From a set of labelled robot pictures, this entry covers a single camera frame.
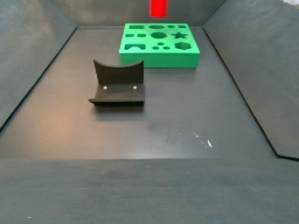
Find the black holder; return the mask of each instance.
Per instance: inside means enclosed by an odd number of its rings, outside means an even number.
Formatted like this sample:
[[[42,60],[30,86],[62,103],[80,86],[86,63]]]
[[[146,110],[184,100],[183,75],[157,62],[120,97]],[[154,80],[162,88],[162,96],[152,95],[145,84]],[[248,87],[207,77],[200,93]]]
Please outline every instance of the black holder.
[[[132,66],[108,66],[93,60],[97,92],[93,104],[144,103],[144,62]]]

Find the gray floor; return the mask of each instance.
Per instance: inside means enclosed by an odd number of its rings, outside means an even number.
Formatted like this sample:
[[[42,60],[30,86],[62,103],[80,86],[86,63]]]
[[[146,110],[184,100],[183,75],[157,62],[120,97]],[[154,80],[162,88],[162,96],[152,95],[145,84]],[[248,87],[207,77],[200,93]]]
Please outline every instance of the gray floor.
[[[0,222],[296,224],[299,166],[280,159],[0,161]]]
[[[94,107],[92,60],[118,64],[121,27],[80,27],[0,133],[0,158],[273,158],[200,27],[195,69],[145,69],[144,107]]]

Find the red object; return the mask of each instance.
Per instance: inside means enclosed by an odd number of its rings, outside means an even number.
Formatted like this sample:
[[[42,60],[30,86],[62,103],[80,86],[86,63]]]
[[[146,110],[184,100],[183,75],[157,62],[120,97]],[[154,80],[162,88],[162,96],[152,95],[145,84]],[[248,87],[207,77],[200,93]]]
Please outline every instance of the red object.
[[[152,18],[164,18],[166,15],[168,0],[149,0],[149,15]]]

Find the foam tray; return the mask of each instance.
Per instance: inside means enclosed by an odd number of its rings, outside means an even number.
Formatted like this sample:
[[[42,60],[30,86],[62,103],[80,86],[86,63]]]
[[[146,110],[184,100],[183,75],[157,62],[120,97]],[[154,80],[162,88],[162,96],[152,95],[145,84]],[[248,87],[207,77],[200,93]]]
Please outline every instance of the foam tray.
[[[122,66],[195,68],[200,49],[187,24],[125,24],[118,54]]]

